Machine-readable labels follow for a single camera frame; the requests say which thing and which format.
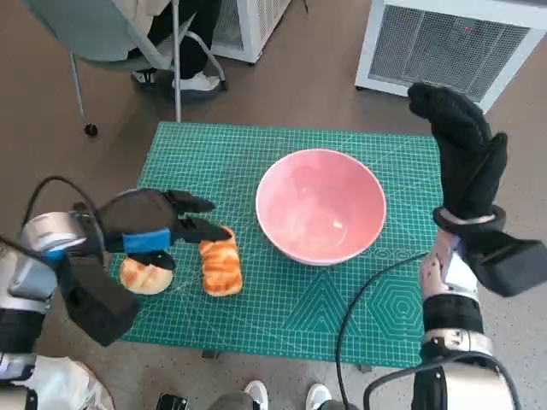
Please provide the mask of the left robot hand blue tape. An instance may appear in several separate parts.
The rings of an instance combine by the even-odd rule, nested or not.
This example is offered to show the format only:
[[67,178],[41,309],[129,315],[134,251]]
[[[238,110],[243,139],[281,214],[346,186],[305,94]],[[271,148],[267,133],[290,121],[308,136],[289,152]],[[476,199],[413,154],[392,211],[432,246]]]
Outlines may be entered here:
[[195,215],[215,205],[182,190],[136,189],[123,192],[100,207],[103,238],[110,254],[125,254],[145,266],[166,270],[176,267],[167,248],[181,240],[228,240],[232,234]]

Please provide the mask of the right robot hand black glove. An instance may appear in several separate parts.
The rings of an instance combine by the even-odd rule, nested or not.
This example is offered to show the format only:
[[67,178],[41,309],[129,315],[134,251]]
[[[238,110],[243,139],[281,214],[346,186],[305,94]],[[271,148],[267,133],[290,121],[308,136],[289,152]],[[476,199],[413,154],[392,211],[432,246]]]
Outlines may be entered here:
[[408,97],[438,145],[443,208],[460,220],[491,217],[508,160],[507,134],[492,133],[482,110],[448,88],[415,83]]

